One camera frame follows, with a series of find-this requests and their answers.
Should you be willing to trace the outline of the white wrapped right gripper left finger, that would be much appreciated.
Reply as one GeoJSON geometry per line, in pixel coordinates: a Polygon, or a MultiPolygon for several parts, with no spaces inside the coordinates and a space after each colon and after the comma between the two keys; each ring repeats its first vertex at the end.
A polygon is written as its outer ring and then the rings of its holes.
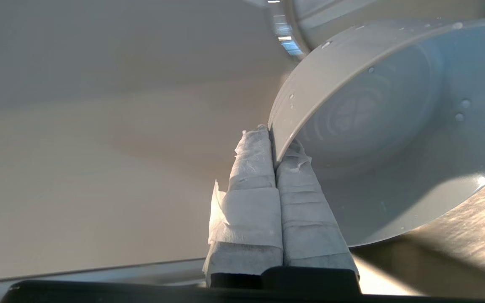
{"type": "Polygon", "coordinates": [[[280,196],[268,128],[244,132],[226,192],[214,184],[203,266],[208,287],[222,279],[259,278],[283,264],[280,196]]]}

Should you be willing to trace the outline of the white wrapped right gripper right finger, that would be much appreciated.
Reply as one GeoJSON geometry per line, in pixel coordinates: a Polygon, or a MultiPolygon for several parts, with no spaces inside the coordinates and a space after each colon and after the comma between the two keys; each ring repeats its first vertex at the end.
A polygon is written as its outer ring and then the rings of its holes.
{"type": "Polygon", "coordinates": [[[282,213],[283,264],[360,273],[318,182],[312,159],[293,140],[276,169],[282,213]]]}

